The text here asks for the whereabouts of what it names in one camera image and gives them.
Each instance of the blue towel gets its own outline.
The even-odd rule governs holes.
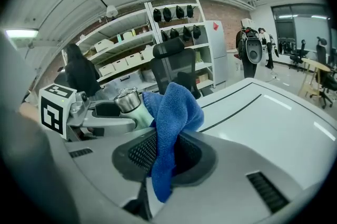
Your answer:
[[[143,99],[154,118],[151,126],[157,130],[157,158],[151,173],[153,189],[157,199],[166,202],[171,194],[177,136],[182,130],[197,130],[204,123],[204,112],[188,89],[173,82],[165,95],[144,92]]]

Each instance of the black mesh grille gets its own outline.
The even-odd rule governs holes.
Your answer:
[[[175,174],[181,174],[194,167],[201,159],[201,150],[182,136],[178,136],[174,145]]]
[[[249,174],[247,178],[268,206],[271,213],[276,213],[289,203],[261,172]]]
[[[137,166],[146,170],[151,170],[153,162],[156,160],[157,136],[152,135],[128,151],[129,159]]]
[[[149,172],[156,159],[157,137],[153,135],[128,151],[129,159],[140,168]],[[178,136],[174,145],[175,175],[181,174],[194,167],[201,158],[199,147],[187,139]]]
[[[83,148],[77,151],[69,152],[69,154],[72,158],[76,158],[76,157],[80,157],[80,156],[83,156],[83,155],[86,155],[92,152],[93,151],[90,148]]]

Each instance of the white storage box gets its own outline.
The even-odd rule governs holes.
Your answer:
[[[130,40],[130,39],[132,39],[132,37],[133,37],[132,32],[127,32],[127,33],[123,34],[124,40]]]
[[[98,42],[97,44],[95,44],[95,48],[97,52],[100,52],[108,47],[111,47],[114,44],[114,42],[108,40],[108,39],[103,39],[100,42]]]
[[[129,65],[137,65],[142,61],[142,57],[140,53],[127,56],[125,59],[126,59],[127,64]]]
[[[153,46],[150,46],[149,48],[146,47],[144,51],[141,51],[142,57],[144,60],[151,60],[154,58],[153,56]]]
[[[107,74],[111,74],[115,72],[115,67],[112,64],[105,65],[104,67],[100,68],[100,72],[102,76]]]
[[[141,74],[141,70],[139,69],[110,81],[109,85],[113,85],[117,90],[122,90],[123,88],[137,87],[142,82],[143,76]]]
[[[112,65],[115,67],[116,71],[124,70],[125,68],[127,68],[127,62],[125,58],[113,62]]]

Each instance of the black vent slot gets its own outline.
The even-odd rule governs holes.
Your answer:
[[[255,172],[246,176],[271,213],[276,213],[289,203],[261,172]]]
[[[83,155],[86,155],[92,152],[93,151],[90,148],[83,148],[77,151],[69,152],[69,154],[72,158],[76,158],[76,157],[80,157],[80,156],[83,156]]]

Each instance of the wooden desk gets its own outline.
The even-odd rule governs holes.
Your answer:
[[[317,105],[319,105],[321,75],[320,75],[320,72],[318,70],[330,72],[330,69],[328,67],[326,67],[325,65],[323,65],[319,62],[316,62],[312,59],[302,58],[302,60],[303,60],[304,63],[308,64],[308,68],[306,70],[305,77],[304,77],[304,80],[303,80],[303,83],[302,83],[302,86],[301,86],[301,89],[300,89],[298,95],[301,94],[302,90],[306,91],[305,96],[308,94],[308,92],[310,93],[310,95],[317,95]],[[312,65],[315,68],[315,71],[314,71],[314,74],[311,78],[311,81],[310,81],[309,85],[305,85],[305,81],[306,81],[306,77],[308,76],[308,73],[309,73],[310,65]],[[318,85],[317,85],[317,89],[314,89],[311,85],[312,85],[312,81],[314,80],[314,77],[316,76],[316,74],[318,74],[318,77],[317,77]]]

